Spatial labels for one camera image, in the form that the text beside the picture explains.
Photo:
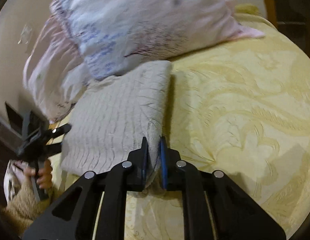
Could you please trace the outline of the fuzzy tan sleeve forearm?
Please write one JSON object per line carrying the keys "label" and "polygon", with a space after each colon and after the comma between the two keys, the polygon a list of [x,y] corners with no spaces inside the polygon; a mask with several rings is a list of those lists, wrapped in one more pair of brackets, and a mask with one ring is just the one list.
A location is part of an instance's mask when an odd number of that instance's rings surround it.
{"label": "fuzzy tan sleeve forearm", "polygon": [[25,179],[17,195],[3,207],[0,205],[0,239],[20,239],[25,230],[49,207],[54,188],[46,190],[48,198],[38,202],[32,182]]}

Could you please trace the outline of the person's left hand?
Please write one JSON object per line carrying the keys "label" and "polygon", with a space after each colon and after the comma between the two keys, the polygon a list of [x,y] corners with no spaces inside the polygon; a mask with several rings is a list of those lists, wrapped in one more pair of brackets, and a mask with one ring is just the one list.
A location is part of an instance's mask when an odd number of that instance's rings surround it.
{"label": "person's left hand", "polygon": [[49,159],[45,160],[44,166],[35,171],[35,168],[27,166],[23,169],[23,173],[25,177],[31,178],[34,177],[36,174],[38,175],[37,185],[40,189],[49,189],[52,187],[52,166]]}

